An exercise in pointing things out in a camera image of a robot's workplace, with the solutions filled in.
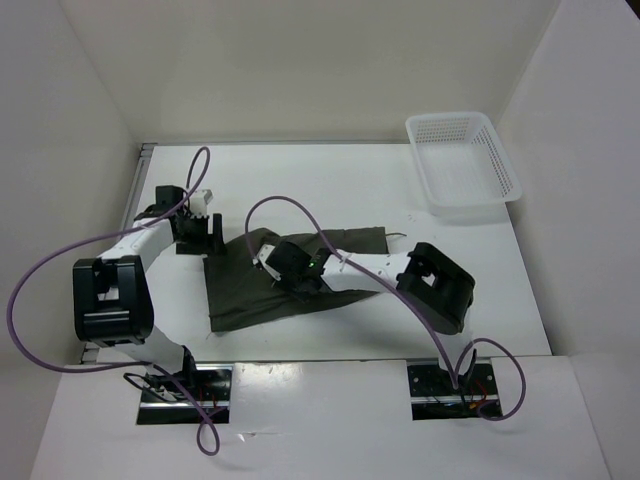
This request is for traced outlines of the olive green shorts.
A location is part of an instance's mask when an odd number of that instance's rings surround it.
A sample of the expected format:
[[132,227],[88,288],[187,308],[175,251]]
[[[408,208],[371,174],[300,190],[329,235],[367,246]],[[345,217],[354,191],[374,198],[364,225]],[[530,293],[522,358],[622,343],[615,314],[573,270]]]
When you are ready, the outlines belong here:
[[[382,226],[323,232],[334,247],[363,254],[389,253],[387,238],[406,236],[400,232],[388,233]],[[263,244],[277,245],[281,240],[290,241],[309,254],[324,247],[318,233],[280,236],[267,228],[259,228],[251,231],[249,238],[256,251]],[[244,236],[228,241],[225,255],[206,256],[203,268],[210,327],[214,333],[337,309],[376,295],[345,291],[321,294],[307,302],[299,301],[273,286],[268,273],[252,266]]]

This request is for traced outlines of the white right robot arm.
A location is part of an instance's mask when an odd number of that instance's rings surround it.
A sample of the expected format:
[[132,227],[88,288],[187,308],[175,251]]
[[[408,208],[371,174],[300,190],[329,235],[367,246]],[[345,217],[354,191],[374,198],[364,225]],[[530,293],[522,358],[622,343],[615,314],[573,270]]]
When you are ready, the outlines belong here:
[[435,246],[422,242],[395,254],[320,248],[310,255],[291,242],[281,242],[262,246],[257,262],[277,287],[303,301],[344,292],[396,296],[436,345],[440,385],[460,393],[473,382],[475,354],[465,320],[476,282]]

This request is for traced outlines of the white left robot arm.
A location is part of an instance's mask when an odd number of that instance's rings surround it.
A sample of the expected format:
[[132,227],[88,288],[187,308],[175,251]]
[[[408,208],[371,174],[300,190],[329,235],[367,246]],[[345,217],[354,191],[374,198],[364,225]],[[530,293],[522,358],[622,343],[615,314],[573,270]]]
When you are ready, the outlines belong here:
[[155,203],[141,212],[133,231],[100,256],[73,266],[77,337],[146,362],[151,385],[175,398],[196,394],[200,376],[189,349],[170,340],[155,323],[146,273],[170,247],[179,255],[224,254],[222,216],[209,214],[209,189],[191,196],[181,187],[156,188]]

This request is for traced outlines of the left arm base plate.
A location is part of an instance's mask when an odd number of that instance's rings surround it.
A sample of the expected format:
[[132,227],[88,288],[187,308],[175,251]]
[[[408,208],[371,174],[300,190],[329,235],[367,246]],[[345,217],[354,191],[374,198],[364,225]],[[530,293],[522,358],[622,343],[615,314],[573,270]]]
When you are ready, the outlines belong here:
[[[230,420],[232,373],[230,365],[214,365],[196,369],[190,384],[179,375],[177,378],[213,423],[222,425]],[[133,373],[124,377],[140,391],[137,425],[195,425],[202,421],[193,404],[166,377]]]

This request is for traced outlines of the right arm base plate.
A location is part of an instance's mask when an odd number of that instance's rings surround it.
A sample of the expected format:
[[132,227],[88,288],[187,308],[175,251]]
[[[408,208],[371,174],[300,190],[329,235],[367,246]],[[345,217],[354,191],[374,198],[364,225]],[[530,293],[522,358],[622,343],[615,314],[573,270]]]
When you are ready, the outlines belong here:
[[460,390],[453,389],[448,373],[434,363],[409,363],[407,375],[414,421],[479,418],[480,413],[497,418],[503,414],[488,362],[477,364]]

